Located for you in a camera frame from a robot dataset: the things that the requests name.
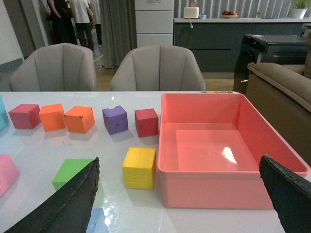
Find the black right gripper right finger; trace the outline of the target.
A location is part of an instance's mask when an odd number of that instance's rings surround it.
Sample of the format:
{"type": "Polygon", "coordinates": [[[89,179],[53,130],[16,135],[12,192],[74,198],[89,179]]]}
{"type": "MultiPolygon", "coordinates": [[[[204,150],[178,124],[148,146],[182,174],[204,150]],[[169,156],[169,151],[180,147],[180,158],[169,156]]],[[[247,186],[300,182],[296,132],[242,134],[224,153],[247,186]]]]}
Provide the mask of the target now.
{"type": "Polygon", "coordinates": [[[311,231],[311,183],[282,164],[264,155],[260,177],[286,233],[311,231]]]}

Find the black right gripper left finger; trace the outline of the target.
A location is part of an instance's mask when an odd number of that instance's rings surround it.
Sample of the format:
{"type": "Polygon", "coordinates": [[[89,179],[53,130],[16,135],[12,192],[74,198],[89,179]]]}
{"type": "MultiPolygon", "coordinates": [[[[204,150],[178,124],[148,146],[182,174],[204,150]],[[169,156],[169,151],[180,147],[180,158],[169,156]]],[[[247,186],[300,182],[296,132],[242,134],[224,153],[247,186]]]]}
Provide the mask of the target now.
{"type": "Polygon", "coordinates": [[[85,233],[98,190],[99,158],[72,179],[7,233],[85,233]]]}

